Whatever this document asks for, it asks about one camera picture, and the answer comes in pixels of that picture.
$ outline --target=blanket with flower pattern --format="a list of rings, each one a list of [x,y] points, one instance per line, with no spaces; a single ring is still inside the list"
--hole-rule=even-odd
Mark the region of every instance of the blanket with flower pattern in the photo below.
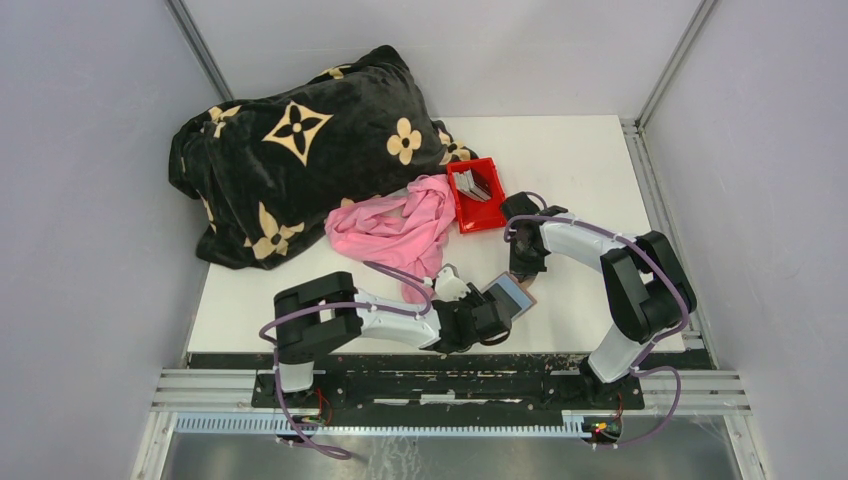
[[[315,243],[331,210],[470,158],[382,46],[288,92],[192,118],[174,136],[168,174],[206,208],[198,257],[271,269]]]

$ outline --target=red box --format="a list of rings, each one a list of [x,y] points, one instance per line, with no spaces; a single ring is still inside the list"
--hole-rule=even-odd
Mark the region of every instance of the red box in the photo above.
[[[453,173],[462,173],[466,170],[474,170],[489,183],[492,198],[488,202],[478,202],[456,190]],[[448,182],[450,182],[453,198],[456,200],[456,218],[459,222],[460,233],[479,232],[506,226],[506,219],[501,213],[501,204],[506,199],[506,195],[498,178],[498,169],[495,168],[495,162],[491,158],[449,163]]]

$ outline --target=diamond-shaped motif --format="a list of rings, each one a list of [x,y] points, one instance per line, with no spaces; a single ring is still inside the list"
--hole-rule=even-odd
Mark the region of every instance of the diamond-shaped motif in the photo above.
[[[305,166],[312,140],[330,118],[332,115],[289,102],[283,118],[262,141],[276,142],[288,148]]]

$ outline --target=gray floor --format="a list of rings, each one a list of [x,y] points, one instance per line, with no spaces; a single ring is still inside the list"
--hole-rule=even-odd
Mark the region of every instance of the gray floor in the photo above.
[[[625,439],[656,423],[626,418]],[[721,417],[677,418],[655,439],[592,452],[582,441],[544,438],[323,437],[355,453],[341,462],[258,435],[176,434],[163,478],[263,480],[623,478],[739,479]]]

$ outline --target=pink scarf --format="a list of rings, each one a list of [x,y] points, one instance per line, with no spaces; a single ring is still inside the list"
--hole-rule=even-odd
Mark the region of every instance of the pink scarf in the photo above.
[[[330,245],[355,260],[371,260],[418,277],[433,277],[442,266],[447,228],[456,217],[446,175],[421,176],[405,197],[372,198],[330,212],[324,227]],[[392,210],[403,207],[400,216]],[[403,285],[407,302],[423,302]]]

